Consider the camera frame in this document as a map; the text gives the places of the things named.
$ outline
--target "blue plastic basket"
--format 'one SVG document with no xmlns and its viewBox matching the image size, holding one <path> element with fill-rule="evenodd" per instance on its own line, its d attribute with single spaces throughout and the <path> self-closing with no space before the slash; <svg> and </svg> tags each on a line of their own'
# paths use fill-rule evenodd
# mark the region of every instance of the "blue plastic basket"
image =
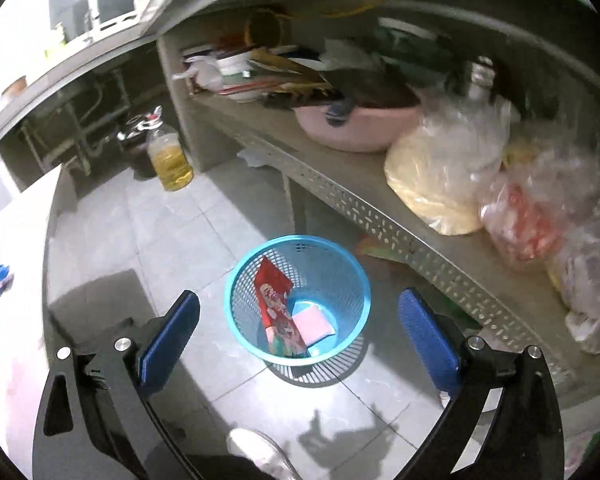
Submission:
<svg viewBox="0 0 600 480">
<path fill-rule="evenodd" d="M 263 256 L 294 282 L 289 312 L 316 304 L 335 329 L 309 347 L 309 357 L 269 353 L 253 284 Z M 314 236 L 285 236 L 260 246 L 238 263 L 224 291 L 224 313 L 238 341 L 255 356 L 285 366 L 313 365 L 343 351 L 364 328 L 370 306 L 371 288 L 362 266 L 338 244 Z"/>
</svg>

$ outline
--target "cooking oil bottle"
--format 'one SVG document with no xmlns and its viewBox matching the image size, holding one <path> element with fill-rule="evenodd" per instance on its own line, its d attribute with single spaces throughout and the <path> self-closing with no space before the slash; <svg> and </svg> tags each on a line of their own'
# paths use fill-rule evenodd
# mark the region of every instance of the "cooking oil bottle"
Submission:
<svg viewBox="0 0 600 480">
<path fill-rule="evenodd" d="M 138 124 L 139 130 L 150 130 L 147 153 L 154 165 L 155 173 L 167 191 L 177 191 L 193 179 L 193 168 L 182 151 L 178 133 L 162 122 L 162 107 Z"/>
</svg>

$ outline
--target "red packet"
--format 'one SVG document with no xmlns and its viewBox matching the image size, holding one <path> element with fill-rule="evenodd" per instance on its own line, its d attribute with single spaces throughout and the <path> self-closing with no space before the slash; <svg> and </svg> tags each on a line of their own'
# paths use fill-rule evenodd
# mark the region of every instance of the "red packet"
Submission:
<svg viewBox="0 0 600 480">
<path fill-rule="evenodd" d="M 302 355 L 306 345 L 286 309 L 293 282 L 267 258 L 262 259 L 253 280 L 269 351 L 280 357 Z"/>
</svg>

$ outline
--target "red item in bag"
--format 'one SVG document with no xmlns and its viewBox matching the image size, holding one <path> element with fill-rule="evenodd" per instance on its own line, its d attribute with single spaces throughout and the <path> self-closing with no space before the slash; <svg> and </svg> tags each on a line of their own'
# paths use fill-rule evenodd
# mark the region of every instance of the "red item in bag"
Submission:
<svg viewBox="0 0 600 480">
<path fill-rule="evenodd" d="M 280 357 L 304 354 L 306 345 L 286 309 L 293 282 L 267 258 L 263 258 L 253 283 L 269 351 Z"/>
<path fill-rule="evenodd" d="M 496 181 L 492 191 L 495 199 L 481 208 L 480 217 L 509 263 L 542 259 L 560 247 L 560 230 L 518 184 Z"/>
</svg>

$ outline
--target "metal screw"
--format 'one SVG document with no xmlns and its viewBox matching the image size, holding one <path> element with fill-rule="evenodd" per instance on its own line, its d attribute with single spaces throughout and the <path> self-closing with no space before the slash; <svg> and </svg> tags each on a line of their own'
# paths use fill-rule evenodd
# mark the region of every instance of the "metal screw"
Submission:
<svg viewBox="0 0 600 480">
<path fill-rule="evenodd" d="M 56 354 L 58 359 L 67 359 L 71 355 L 71 349 L 68 346 L 63 346 Z"/>
<path fill-rule="evenodd" d="M 131 339 L 128 337 L 121 337 L 118 339 L 114 345 L 115 349 L 118 352 L 124 352 L 127 348 L 131 346 Z"/>
<path fill-rule="evenodd" d="M 480 336 L 472 335 L 468 340 L 467 344 L 471 350 L 482 350 L 484 348 L 484 339 Z"/>
<path fill-rule="evenodd" d="M 536 345 L 531 345 L 529 348 L 526 349 L 526 351 L 529 352 L 529 355 L 533 359 L 539 359 L 542 357 L 542 350 L 539 349 Z"/>
</svg>

